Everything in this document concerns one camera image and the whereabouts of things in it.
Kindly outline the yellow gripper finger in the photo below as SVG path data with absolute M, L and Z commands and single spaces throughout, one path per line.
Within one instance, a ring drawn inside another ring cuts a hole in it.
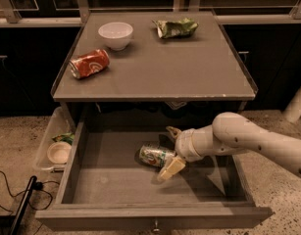
M 180 129 L 173 126 L 167 126 L 166 129 L 175 141 L 180 137 L 180 134 L 182 133 Z
M 186 161 L 179 156 L 167 159 L 167 162 L 157 176 L 157 180 L 166 181 L 172 178 L 174 175 L 185 168 L 185 164 Z

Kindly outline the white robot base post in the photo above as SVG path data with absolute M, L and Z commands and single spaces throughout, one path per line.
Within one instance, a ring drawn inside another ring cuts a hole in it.
M 301 117 L 301 86 L 285 108 L 283 116 L 289 122 L 295 122 Z

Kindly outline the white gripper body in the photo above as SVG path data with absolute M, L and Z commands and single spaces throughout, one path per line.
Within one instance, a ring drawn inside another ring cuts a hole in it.
M 186 162 L 193 163 L 215 154 L 211 125 L 199 129 L 179 131 L 175 141 L 176 153 Z

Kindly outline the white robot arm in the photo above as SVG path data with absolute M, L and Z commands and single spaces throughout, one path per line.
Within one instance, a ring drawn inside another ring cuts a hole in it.
M 167 130 L 175 140 L 176 155 L 160 170 L 161 181 L 179 173 L 187 163 L 242 150 L 257 152 L 301 178 L 301 140 L 268 131 L 239 114 L 221 113 L 211 125 L 198 129 L 168 126 Z

